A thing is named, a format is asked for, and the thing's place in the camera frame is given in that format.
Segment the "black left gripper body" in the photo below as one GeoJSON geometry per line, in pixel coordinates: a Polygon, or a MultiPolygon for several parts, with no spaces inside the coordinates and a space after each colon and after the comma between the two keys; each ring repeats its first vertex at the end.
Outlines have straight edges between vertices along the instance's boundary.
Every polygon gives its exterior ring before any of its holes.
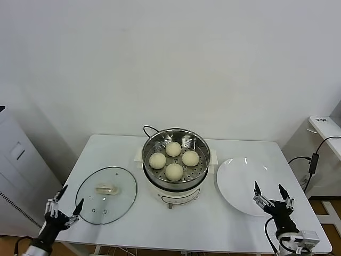
{"type": "Polygon", "coordinates": [[[38,238],[35,239],[36,242],[53,244],[59,232],[68,229],[66,225],[68,217],[61,211],[57,212],[57,217],[52,217],[50,212],[46,213],[45,222],[46,225],[43,227],[38,238]]]}

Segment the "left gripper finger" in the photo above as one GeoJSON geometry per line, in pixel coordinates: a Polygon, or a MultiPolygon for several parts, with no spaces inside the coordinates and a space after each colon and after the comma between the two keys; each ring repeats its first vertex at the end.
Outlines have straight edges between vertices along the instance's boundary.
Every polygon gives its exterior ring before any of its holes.
{"type": "Polygon", "coordinates": [[[83,208],[84,199],[82,198],[80,202],[77,204],[75,210],[72,213],[72,216],[69,217],[69,221],[66,222],[66,227],[71,227],[73,224],[75,224],[79,220],[80,212],[83,208]]]}
{"type": "Polygon", "coordinates": [[[65,185],[61,190],[59,190],[53,198],[47,200],[44,215],[48,215],[50,217],[57,217],[59,211],[59,200],[67,190],[68,185],[65,185]]]}

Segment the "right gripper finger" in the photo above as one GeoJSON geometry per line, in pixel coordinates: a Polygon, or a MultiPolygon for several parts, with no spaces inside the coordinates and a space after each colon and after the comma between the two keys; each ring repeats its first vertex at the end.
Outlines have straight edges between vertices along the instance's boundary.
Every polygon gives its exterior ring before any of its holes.
{"type": "Polygon", "coordinates": [[[254,181],[254,197],[255,203],[263,210],[265,207],[274,207],[274,204],[262,195],[259,185],[254,181]]]}
{"type": "Polygon", "coordinates": [[[288,192],[285,190],[285,188],[281,184],[278,184],[278,186],[279,186],[279,191],[282,196],[282,199],[286,202],[286,208],[293,210],[295,199],[289,196],[288,192]]]}

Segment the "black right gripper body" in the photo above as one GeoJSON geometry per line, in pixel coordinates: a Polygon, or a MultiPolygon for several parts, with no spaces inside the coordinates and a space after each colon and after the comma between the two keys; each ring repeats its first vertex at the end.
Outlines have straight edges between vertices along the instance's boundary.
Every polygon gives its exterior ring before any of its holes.
{"type": "Polygon", "coordinates": [[[271,202],[273,203],[273,206],[264,206],[264,212],[273,217],[277,228],[275,234],[282,235],[284,233],[298,233],[296,224],[290,217],[294,210],[287,208],[287,204],[283,201],[271,200],[271,202]]]}

